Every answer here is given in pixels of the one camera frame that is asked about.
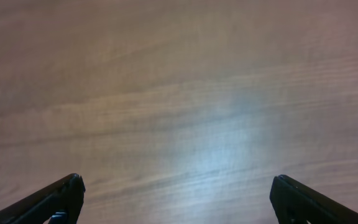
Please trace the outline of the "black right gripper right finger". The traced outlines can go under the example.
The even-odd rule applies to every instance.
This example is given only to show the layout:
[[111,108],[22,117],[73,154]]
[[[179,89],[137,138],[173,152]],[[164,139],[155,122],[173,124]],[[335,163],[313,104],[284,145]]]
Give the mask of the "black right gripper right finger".
[[358,213],[287,175],[274,177],[270,201],[279,224],[358,224]]

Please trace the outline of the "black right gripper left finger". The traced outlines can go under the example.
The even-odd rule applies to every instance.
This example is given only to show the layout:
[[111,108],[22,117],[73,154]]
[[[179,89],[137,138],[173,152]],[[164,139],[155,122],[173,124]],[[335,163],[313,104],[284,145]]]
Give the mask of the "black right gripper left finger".
[[76,224],[84,203],[85,185],[72,173],[0,210],[0,224]]

